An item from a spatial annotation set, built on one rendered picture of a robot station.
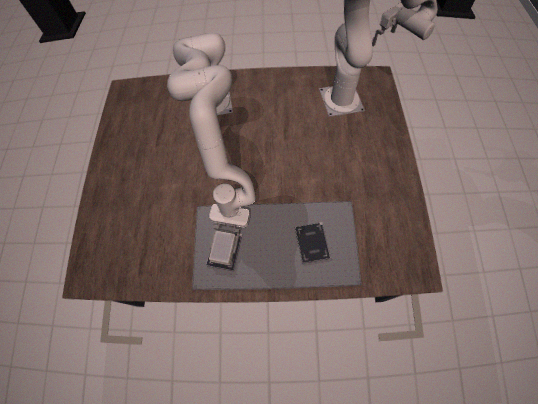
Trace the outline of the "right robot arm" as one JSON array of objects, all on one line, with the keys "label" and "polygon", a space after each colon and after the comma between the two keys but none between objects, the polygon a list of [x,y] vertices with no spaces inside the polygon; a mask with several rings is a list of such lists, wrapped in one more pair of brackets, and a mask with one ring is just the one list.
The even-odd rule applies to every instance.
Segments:
[{"label": "right robot arm", "polygon": [[178,40],[173,46],[173,54],[180,67],[170,74],[167,88],[177,101],[192,99],[190,122],[207,175],[242,186],[233,188],[223,183],[213,191],[221,214],[231,218],[241,207],[253,204],[256,196],[250,176],[228,162],[217,116],[228,107],[232,86],[230,70],[218,65],[224,53],[225,42],[217,33]]}]

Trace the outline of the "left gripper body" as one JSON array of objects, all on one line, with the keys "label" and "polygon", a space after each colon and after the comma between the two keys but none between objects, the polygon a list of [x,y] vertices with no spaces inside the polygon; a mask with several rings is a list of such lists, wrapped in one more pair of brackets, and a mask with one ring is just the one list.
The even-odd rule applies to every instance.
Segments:
[{"label": "left gripper body", "polygon": [[404,6],[400,3],[400,4],[396,5],[395,7],[391,8],[390,10],[386,11],[385,13],[383,13],[382,18],[381,18],[381,22],[380,22],[380,26],[387,29],[390,26],[394,25],[396,23],[396,17],[398,15],[399,11],[403,7]]}]

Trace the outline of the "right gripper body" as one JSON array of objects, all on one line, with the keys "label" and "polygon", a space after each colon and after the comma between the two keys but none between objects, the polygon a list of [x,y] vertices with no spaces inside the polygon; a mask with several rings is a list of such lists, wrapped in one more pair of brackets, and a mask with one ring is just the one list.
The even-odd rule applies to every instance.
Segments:
[{"label": "right gripper body", "polygon": [[[223,222],[228,224],[235,224],[238,227],[247,227],[250,219],[250,212],[246,208],[238,209],[237,215],[231,218],[224,217],[216,204],[213,204],[209,217],[212,222],[219,223]],[[217,222],[216,222],[217,221]],[[239,226],[240,225],[240,226]]]}]

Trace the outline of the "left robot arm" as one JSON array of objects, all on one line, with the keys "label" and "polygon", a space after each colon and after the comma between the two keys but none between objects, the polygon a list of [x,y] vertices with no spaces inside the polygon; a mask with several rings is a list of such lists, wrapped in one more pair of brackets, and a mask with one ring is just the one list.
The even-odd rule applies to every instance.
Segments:
[{"label": "left robot arm", "polygon": [[[404,7],[396,23],[426,40],[435,27],[432,20],[437,14],[436,0],[401,0],[401,3]],[[418,11],[412,10],[419,5]],[[334,41],[337,64],[334,86],[324,96],[326,105],[339,113],[349,113],[358,107],[356,88],[361,68],[372,59],[369,6],[370,0],[344,0],[345,23],[337,29]]]}]

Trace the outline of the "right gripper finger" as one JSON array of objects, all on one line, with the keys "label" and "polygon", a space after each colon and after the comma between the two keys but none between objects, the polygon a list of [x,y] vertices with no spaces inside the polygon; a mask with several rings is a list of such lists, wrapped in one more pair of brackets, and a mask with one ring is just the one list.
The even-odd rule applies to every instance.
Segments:
[{"label": "right gripper finger", "polygon": [[238,239],[240,235],[240,229],[237,229],[235,224],[229,224],[229,227],[234,228],[233,232],[237,233],[236,241],[234,242],[233,249],[232,249],[232,253],[236,253]]},{"label": "right gripper finger", "polygon": [[210,249],[212,249],[212,245],[213,245],[213,241],[214,241],[214,235],[215,235],[215,232],[217,231],[217,229],[219,230],[220,229],[220,226],[227,226],[226,223],[223,223],[223,222],[219,222],[218,225],[215,225],[214,224],[214,232],[213,232],[213,236],[212,236],[212,240],[211,240],[211,244],[210,244]]}]

